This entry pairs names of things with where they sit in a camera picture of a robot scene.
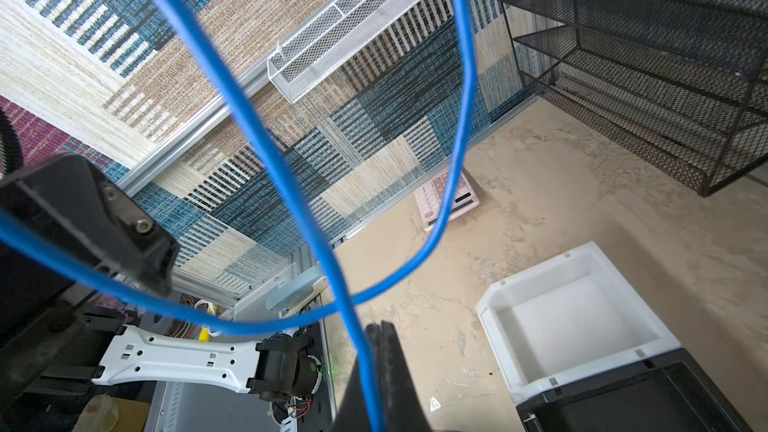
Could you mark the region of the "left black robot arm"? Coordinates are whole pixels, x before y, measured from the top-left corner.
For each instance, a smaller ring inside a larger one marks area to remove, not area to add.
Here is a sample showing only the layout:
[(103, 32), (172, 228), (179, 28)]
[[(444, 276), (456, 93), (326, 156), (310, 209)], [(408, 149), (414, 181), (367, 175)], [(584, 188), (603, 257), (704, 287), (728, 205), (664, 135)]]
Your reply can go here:
[[(1, 211), (109, 278), (124, 274), (165, 298), (178, 241), (87, 158), (28, 165), (1, 122)], [(26, 393), (78, 395), (91, 385), (165, 381), (254, 394), (276, 423), (300, 425), (323, 381), (305, 331), (241, 343), (142, 329), (88, 305), (93, 289), (9, 245), (1, 248), (1, 405)]]

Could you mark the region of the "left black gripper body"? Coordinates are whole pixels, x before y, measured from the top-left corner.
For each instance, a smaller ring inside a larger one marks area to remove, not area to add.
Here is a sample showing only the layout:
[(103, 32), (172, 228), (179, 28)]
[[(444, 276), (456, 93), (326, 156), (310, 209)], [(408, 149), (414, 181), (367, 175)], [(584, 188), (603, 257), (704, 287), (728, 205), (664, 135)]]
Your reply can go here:
[(56, 154), (4, 177), (1, 207), (104, 274), (155, 296), (172, 291), (178, 241), (81, 155)]

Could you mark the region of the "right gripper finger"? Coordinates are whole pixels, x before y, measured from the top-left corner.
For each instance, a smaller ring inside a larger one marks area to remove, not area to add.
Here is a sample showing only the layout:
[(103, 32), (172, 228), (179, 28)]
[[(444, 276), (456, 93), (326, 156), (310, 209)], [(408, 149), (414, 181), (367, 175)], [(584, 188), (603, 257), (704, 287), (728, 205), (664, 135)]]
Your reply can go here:
[[(418, 402), (407, 361), (395, 326), (381, 321), (369, 324), (365, 332), (372, 344), (377, 386), (381, 395), (387, 431), (431, 431)], [(343, 399), (338, 404), (331, 430), (370, 431), (368, 412), (360, 381), (359, 361), (355, 360)]]

